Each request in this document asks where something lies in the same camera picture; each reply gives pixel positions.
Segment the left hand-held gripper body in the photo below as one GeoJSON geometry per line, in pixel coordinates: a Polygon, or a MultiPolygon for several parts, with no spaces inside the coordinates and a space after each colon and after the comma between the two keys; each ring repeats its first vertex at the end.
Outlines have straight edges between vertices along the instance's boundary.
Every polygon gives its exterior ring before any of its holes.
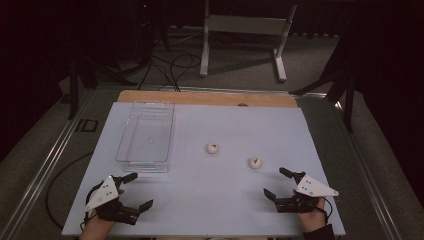
{"type": "Polygon", "coordinates": [[[140,212],[138,209],[125,207],[119,200],[122,177],[108,176],[94,186],[86,197],[84,222],[89,221],[89,212],[94,210],[100,219],[135,225],[140,212]]]}

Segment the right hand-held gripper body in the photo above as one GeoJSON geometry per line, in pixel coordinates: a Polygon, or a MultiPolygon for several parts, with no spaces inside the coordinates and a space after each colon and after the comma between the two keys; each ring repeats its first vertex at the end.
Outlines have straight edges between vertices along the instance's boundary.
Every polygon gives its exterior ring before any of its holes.
{"type": "Polygon", "coordinates": [[[294,172],[296,183],[291,198],[277,198],[274,201],[278,213],[312,212],[320,198],[338,196],[339,192],[320,181],[310,177],[305,172],[294,172]]]}

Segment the clear plastic container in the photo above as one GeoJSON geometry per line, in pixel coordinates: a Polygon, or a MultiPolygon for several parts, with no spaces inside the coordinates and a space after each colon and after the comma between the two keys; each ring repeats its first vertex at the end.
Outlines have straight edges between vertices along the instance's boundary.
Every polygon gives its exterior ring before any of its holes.
{"type": "Polygon", "coordinates": [[[166,173],[174,120],[171,102],[134,102],[116,154],[127,172],[166,173]]]}

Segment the person's right hand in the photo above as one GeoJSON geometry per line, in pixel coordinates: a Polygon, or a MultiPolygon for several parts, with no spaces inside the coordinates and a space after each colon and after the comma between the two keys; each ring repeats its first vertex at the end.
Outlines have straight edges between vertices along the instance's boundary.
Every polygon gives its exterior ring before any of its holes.
{"type": "Polygon", "coordinates": [[[305,233],[313,232],[326,225],[325,202],[325,198],[320,198],[312,212],[297,214],[305,233]]]}

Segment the person's left hand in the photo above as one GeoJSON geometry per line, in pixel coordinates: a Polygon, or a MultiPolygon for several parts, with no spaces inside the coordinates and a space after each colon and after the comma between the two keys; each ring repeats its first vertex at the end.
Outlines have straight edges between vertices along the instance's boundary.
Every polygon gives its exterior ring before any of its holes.
{"type": "Polygon", "coordinates": [[[96,213],[89,217],[84,230],[78,237],[79,240],[106,240],[115,226],[115,222],[100,219],[96,213]]]}

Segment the pale blue table sheet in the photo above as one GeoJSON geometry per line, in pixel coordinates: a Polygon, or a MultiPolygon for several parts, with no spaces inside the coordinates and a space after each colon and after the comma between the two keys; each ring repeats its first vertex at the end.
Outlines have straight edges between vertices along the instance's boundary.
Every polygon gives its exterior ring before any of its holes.
{"type": "Polygon", "coordinates": [[[154,200],[136,225],[117,225],[115,236],[294,237],[296,215],[278,213],[266,188],[292,195],[295,183],[280,167],[324,182],[325,173],[299,108],[178,105],[166,173],[142,173],[121,197],[137,207],[154,200]],[[215,142],[216,154],[206,146],[215,142]],[[251,169],[249,159],[262,159],[251,169]]]}

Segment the black tripod stand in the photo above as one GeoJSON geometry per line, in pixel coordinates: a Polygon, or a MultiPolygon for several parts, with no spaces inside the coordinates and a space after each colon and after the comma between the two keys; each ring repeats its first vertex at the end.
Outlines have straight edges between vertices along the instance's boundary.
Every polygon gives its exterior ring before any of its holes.
{"type": "Polygon", "coordinates": [[[349,132],[352,132],[352,110],[354,99],[355,79],[352,76],[353,63],[349,59],[346,50],[346,41],[352,35],[354,20],[348,22],[341,38],[334,49],[330,59],[324,67],[324,70],[317,81],[306,85],[300,89],[290,91],[291,95],[305,95],[327,83],[332,83],[330,89],[325,95],[329,102],[338,102],[342,96],[345,96],[343,108],[343,123],[349,132]]]}
{"type": "Polygon", "coordinates": [[[69,56],[69,94],[67,101],[70,104],[68,119],[73,119],[80,107],[79,100],[79,83],[82,83],[88,89],[95,89],[97,79],[94,71],[111,78],[113,81],[124,86],[135,86],[135,83],[124,79],[118,73],[109,70],[107,67],[97,63],[86,56],[70,55],[69,56]]]}

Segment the white metal stand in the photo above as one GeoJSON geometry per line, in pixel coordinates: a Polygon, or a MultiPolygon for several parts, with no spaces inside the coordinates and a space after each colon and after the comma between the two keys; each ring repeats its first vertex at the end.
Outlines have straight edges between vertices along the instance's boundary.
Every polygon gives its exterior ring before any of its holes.
{"type": "Polygon", "coordinates": [[[282,53],[297,10],[297,4],[291,3],[285,18],[264,18],[215,15],[210,13],[210,0],[204,0],[203,50],[200,62],[200,76],[208,75],[209,67],[209,34],[211,32],[262,34],[280,36],[281,41],[273,50],[276,73],[281,82],[287,81],[282,53]]]}

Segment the metal floor rail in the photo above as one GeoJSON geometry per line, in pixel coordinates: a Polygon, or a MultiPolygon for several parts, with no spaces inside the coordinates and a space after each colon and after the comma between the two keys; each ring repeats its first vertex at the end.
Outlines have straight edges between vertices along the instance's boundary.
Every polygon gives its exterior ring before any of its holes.
{"type": "Polygon", "coordinates": [[[343,107],[339,102],[331,103],[331,106],[335,108],[336,115],[339,117],[340,126],[342,131],[348,138],[350,148],[354,153],[354,163],[361,178],[361,182],[365,187],[368,198],[373,206],[374,212],[380,222],[380,225],[386,235],[387,240],[402,240],[398,228],[395,226],[393,218],[390,214],[388,206],[377,187],[374,178],[368,169],[365,158],[363,157],[359,146],[355,140],[354,135],[347,129],[343,121],[343,107]]]}
{"type": "Polygon", "coordinates": [[[76,110],[74,117],[71,120],[66,121],[63,130],[54,142],[54,145],[49,151],[47,157],[25,189],[20,201],[16,205],[15,210],[12,212],[11,217],[7,221],[7,224],[0,232],[0,240],[15,240],[44,186],[46,185],[51,173],[57,165],[70,138],[72,137],[77,126],[77,121],[93,93],[93,90],[86,90],[83,93],[79,100],[79,108],[76,110]]]}

